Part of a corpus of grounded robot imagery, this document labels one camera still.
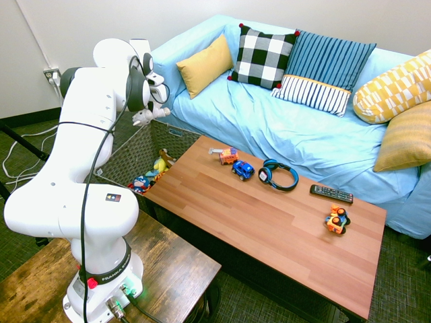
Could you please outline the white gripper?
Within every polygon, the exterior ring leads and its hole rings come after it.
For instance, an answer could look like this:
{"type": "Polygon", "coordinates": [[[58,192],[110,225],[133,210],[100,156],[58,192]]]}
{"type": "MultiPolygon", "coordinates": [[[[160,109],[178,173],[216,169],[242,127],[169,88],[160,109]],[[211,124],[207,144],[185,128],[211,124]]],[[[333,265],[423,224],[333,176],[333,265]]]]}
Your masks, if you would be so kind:
{"type": "Polygon", "coordinates": [[[164,85],[164,78],[157,73],[150,73],[147,76],[150,87],[150,100],[148,109],[154,112],[156,108],[162,108],[168,100],[168,88],[164,85]]]}

